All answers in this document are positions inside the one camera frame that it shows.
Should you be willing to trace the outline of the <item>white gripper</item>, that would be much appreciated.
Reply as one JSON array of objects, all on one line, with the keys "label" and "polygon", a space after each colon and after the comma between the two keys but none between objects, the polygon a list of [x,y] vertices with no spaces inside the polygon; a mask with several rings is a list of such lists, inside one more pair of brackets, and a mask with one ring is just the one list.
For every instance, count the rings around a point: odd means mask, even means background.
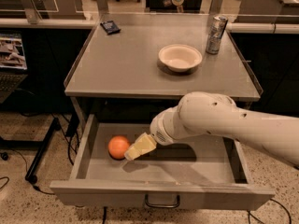
[{"label": "white gripper", "polygon": [[168,108],[159,113],[152,120],[149,131],[150,134],[142,133],[125,151],[124,157],[126,160],[133,161],[142,155],[150,153],[156,148],[157,143],[167,146],[187,136],[186,129],[179,119],[176,107]]}]

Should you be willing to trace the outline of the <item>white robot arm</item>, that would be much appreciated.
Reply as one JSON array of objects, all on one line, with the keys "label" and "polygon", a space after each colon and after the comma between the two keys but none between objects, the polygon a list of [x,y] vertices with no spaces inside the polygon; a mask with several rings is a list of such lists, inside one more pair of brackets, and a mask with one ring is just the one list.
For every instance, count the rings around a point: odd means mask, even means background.
[{"label": "white robot arm", "polygon": [[250,111],[226,95],[191,92],[178,105],[159,113],[149,132],[130,145],[124,157],[133,161],[159,144],[172,145],[203,134],[226,137],[299,167],[299,118]]}]

